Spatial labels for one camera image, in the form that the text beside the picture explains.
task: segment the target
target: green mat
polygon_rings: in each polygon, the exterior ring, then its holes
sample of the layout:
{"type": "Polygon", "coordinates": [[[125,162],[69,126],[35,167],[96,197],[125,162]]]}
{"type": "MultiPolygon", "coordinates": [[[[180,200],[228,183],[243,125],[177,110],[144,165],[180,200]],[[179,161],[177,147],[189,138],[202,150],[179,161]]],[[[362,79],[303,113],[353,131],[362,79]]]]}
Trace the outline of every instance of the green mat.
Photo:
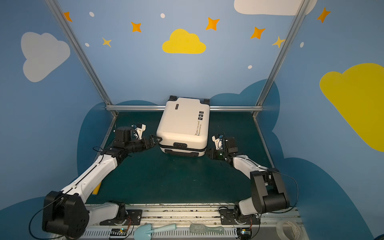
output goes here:
{"type": "MultiPolygon", "coordinates": [[[[119,113],[116,127],[139,122],[147,126],[144,136],[156,135],[161,116],[162,112],[119,113]]],[[[250,113],[211,112],[208,148],[214,147],[211,136],[223,131],[226,137],[236,139],[239,153],[263,166],[271,166],[250,113]]],[[[107,143],[113,138],[112,132],[107,143]]],[[[102,181],[98,195],[91,195],[87,203],[214,203],[249,197],[249,179],[226,162],[207,156],[165,154],[156,146],[127,157],[102,181]]]]}

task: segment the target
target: white suitcase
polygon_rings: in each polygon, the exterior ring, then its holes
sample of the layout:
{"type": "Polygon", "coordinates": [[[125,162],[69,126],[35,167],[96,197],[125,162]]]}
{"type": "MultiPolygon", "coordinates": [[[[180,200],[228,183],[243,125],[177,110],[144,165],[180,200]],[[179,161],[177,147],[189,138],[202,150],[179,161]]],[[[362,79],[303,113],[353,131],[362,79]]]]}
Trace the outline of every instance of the white suitcase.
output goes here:
{"type": "Polygon", "coordinates": [[[201,157],[207,149],[209,99],[171,96],[167,101],[156,135],[165,153],[201,157]]]}

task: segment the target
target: roll of tape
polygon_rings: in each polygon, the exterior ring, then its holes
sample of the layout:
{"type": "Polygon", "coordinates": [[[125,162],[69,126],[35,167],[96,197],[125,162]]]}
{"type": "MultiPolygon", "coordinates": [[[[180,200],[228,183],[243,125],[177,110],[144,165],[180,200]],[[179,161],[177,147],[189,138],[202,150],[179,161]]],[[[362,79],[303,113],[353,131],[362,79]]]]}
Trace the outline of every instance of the roll of tape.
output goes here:
{"type": "Polygon", "coordinates": [[[301,227],[299,227],[296,222],[290,221],[290,220],[278,221],[278,223],[276,224],[276,232],[277,232],[277,235],[279,236],[279,238],[281,240],[301,240],[301,239],[303,239],[303,235],[304,235],[303,231],[301,230],[301,227]],[[293,235],[294,235],[293,239],[289,239],[285,235],[285,233],[283,231],[283,225],[285,223],[288,224],[292,228],[293,235]]]}

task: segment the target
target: gray brush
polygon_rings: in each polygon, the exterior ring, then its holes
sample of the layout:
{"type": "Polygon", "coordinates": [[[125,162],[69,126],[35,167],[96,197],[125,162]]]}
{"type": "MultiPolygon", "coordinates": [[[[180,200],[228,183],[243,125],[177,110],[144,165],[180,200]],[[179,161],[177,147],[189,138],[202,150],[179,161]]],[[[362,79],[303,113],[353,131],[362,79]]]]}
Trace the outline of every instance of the gray brush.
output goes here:
{"type": "Polygon", "coordinates": [[[218,234],[224,234],[223,227],[207,227],[204,224],[191,224],[189,227],[189,232],[191,233],[206,233],[206,232],[215,232],[218,234]]]}

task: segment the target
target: yellow stick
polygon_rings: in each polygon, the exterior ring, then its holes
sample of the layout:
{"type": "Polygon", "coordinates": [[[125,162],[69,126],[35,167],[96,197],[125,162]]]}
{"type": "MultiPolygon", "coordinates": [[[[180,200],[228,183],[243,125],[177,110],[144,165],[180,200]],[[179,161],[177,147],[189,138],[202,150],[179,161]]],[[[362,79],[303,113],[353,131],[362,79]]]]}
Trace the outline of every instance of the yellow stick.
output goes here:
{"type": "Polygon", "coordinates": [[[96,188],[93,190],[92,195],[97,195],[97,194],[99,193],[100,186],[101,186],[101,182],[100,182],[99,185],[97,185],[96,188]]]}

